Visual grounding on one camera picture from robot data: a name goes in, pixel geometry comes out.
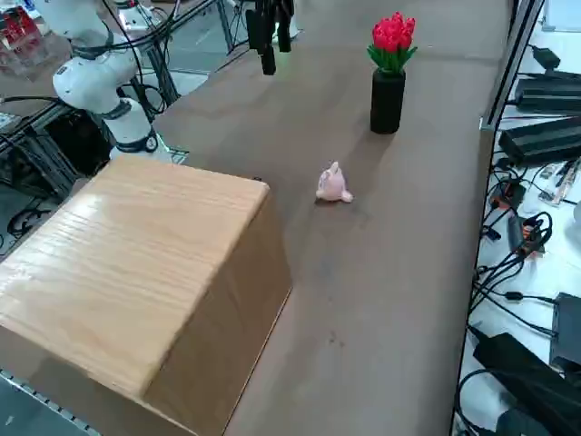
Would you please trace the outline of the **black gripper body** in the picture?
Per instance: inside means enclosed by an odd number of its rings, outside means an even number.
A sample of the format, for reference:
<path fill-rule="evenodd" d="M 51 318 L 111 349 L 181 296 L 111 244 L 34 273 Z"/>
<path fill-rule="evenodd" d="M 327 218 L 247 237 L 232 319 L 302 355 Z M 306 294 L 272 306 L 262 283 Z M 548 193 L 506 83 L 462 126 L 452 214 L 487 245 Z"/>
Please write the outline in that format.
<path fill-rule="evenodd" d="M 255 11 L 259 13 L 274 14 L 276 12 L 284 14 L 294 13 L 293 0 L 256 0 Z"/>

